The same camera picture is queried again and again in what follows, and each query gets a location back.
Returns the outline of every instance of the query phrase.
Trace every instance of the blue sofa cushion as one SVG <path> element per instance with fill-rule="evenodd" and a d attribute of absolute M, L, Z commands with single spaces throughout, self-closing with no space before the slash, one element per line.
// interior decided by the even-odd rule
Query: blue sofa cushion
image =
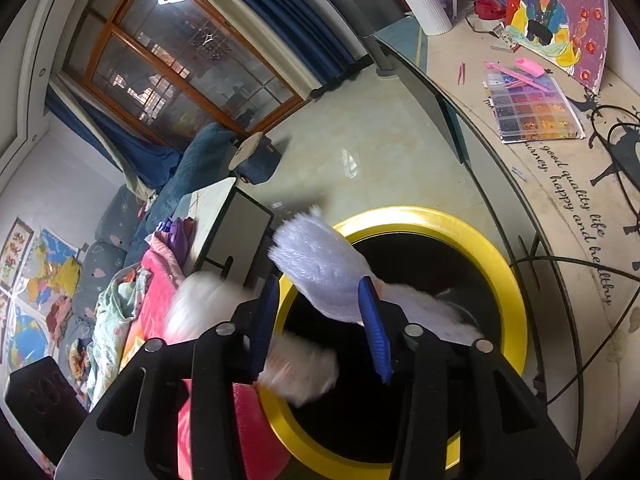
<path fill-rule="evenodd" d="M 199 131 L 184 152 L 174 176 L 162 188 L 146 217 L 140 222 L 133 235 L 125 266 L 142 260 L 149 248 L 145 238 L 156 230 L 161 221 L 174 214 L 184 195 L 211 186 L 228 176 L 229 155 L 233 156 L 233 150 L 229 148 L 234 140 L 236 135 L 217 123 L 208 124 Z"/>
<path fill-rule="evenodd" d="M 71 300 L 71 310 L 76 316 L 95 323 L 94 309 L 98 295 L 124 266 L 126 256 L 125 251 L 105 242 L 96 242 L 89 247 Z"/>
<path fill-rule="evenodd" d="M 133 233 L 140 223 L 138 212 L 142 206 L 138 198 L 122 186 L 105 209 L 95 229 L 95 239 L 128 251 Z"/>
<path fill-rule="evenodd" d="M 271 139 L 258 133 L 242 143 L 229 169 L 237 176 L 245 177 L 251 184 L 262 184 L 273 176 L 281 158 Z"/>

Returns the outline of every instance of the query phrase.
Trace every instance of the purple cloth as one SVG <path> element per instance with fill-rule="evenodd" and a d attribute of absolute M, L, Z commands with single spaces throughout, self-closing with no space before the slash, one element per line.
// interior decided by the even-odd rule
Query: purple cloth
<path fill-rule="evenodd" d="M 171 224 L 168 245 L 175 259 L 178 260 L 178 265 L 183 266 L 189 253 L 189 239 L 184 232 L 184 222 L 181 218 L 174 220 Z"/>

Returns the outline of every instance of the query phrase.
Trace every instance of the black speaker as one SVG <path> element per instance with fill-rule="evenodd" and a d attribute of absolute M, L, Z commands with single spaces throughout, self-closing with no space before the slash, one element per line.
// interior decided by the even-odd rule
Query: black speaker
<path fill-rule="evenodd" d="M 52 357 L 10 374 L 5 401 L 34 444 L 55 465 L 87 416 Z"/>

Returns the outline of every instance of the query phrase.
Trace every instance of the wooden window frame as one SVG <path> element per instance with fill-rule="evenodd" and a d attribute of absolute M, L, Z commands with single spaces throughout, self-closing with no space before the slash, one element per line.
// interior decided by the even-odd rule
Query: wooden window frame
<path fill-rule="evenodd" d="M 210 18 L 217 20 L 221 25 L 224 25 L 231 36 L 235 38 L 236 41 L 241 43 L 242 46 L 244 46 L 258 60 L 260 60 L 260 62 L 263 63 L 263 65 L 267 67 L 271 71 L 271 73 L 273 73 L 274 78 L 278 79 L 292 93 L 292 97 L 290 97 L 284 103 L 281 103 L 280 106 L 278 106 L 278 108 L 276 108 L 273 112 L 262 118 L 249 130 L 245 131 L 235 120 L 225 115 L 224 112 L 215 104 L 213 104 L 213 102 L 211 102 L 204 94 L 198 91 L 186 79 L 182 78 L 177 72 L 175 72 L 171 66 L 167 65 L 158 56 L 152 54 L 145 48 L 144 45 L 142 45 L 140 42 L 135 40 L 135 38 L 131 37 L 122 28 L 120 28 L 119 25 L 121 20 L 126 15 L 129 7 L 135 0 L 119 0 L 114 9 L 111 11 L 111 15 L 108 17 L 101 16 L 100 13 L 93 10 L 90 7 L 92 1 L 93 0 L 89 0 L 89 3 L 82 14 L 79 25 L 78 27 L 76 27 L 76 31 L 71 41 L 71 46 L 68 50 L 68 53 L 66 54 L 65 71 L 82 88 L 84 88 L 95 98 L 103 102 L 103 104 L 111 112 L 124 120 L 133 129 L 143 134 L 148 140 L 151 140 L 156 144 L 167 145 L 168 142 L 164 140 L 159 134 L 155 133 L 147 124 L 143 123 L 143 121 L 139 120 L 130 112 L 126 111 L 120 104 L 118 104 L 113 98 L 108 96 L 103 90 L 98 88 L 97 85 L 92 81 L 97 70 L 100 57 L 102 56 L 102 53 L 112 36 L 115 37 L 116 40 L 126 44 L 145 62 L 149 63 L 149 65 L 151 65 L 153 69 L 155 69 L 162 76 L 162 78 L 167 79 L 167 81 L 171 83 L 171 85 L 181 89 L 186 97 L 196 103 L 204 112 L 209 114 L 213 120 L 219 122 L 223 126 L 226 126 L 229 130 L 233 131 L 236 136 L 239 137 L 239 139 L 245 139 L 250 135 L 253 135 L 254 133 L 266 132 L 272 129 L 274 126 L 282 122 L 286 117 L 291 115 L 296 110 L 299 110 L 303 105 L 306 104 L 306 101 L 302 97 L 300 97 L 286 81 L 284 81 L 284 79 L 278 74 L 276 70 L 273 69 L 273 67 L 267 62 L 267 60 L 264 59 L 264 57 L 218 12 L 218 10 L 213 5 L 211 5 L 207 0 L 192 0 L 203 10 L 204 13 L 208 14 Z M 88 14 L 92 15 L 94 18 L 97 18 L 100 22 L 102 22 L 103 28 L 98 35 L 94 46 L 92 47 L 91 56 L 89 58 L 89 63 L 84 70 L 84 75 L 80 76 L 76 72 L 76 70 L 72 69 L 69 66 L 69 59 L 73 48 L 75 47 L 76 39 L 81 26 Z M 247 72 L 253 78 L 258 80 L 248 70 Z M 266 88 L 266 84 L 263 85 L 259 80 L 258 82 L 261 85 L 260 89 L 264 88 L 274 99 L 276 99 L 276 101 L 279 102 L 275 95 L 273 95 L 271 91 Z"/>

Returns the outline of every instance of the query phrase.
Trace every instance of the drawing of girl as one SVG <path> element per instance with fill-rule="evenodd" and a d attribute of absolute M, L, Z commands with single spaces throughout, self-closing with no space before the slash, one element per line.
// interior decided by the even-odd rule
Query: drawing of girl
<path fill-rule="evenodd" d="M 518 43 L 573 75 L 588 25 L 585 18 L 581 19 L 571 35 L 566 10 L 558 0 L 520 0 L 506 30 Z"/>

